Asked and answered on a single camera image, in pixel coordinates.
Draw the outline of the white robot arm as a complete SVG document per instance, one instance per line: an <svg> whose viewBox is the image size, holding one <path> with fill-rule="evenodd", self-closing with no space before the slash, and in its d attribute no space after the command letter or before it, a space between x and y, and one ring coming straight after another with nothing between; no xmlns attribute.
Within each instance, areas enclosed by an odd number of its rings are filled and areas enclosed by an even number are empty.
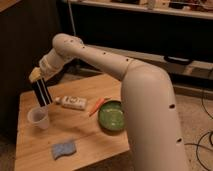
<svg viewBox="0 0 213 171"><path fill-rule="evenodd" d="M174 89L167 72L149 63L85 45L57 34L52 49L29 75L42 106L45 82L79 58L121 82L121 103L135 171L189 171Z"/></svg>

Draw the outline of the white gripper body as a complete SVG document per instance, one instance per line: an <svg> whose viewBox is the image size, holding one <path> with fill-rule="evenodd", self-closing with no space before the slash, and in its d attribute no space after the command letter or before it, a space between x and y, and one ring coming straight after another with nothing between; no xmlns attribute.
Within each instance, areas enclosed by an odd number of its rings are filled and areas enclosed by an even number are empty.
<svg viewBox="0 0 213 171"><path fill-rule="evenodd" d="M54 49L51 49L49 53L44 55L39 61L39 68L41 75L45 80L51 79L57 73L59 73L65 64L71 62L73 57L61 56Z"/></svg>

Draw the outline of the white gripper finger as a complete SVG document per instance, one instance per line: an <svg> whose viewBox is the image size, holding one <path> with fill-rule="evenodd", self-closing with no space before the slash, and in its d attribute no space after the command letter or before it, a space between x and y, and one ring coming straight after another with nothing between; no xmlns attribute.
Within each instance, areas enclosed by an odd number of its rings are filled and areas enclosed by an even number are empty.
<svg viewBox="0 0 213 171"><path fill-rule="evenodd" d="M36 82L42 78L41 70L39 67L35 67L29 75L29 80L31 83Z"/></svg>

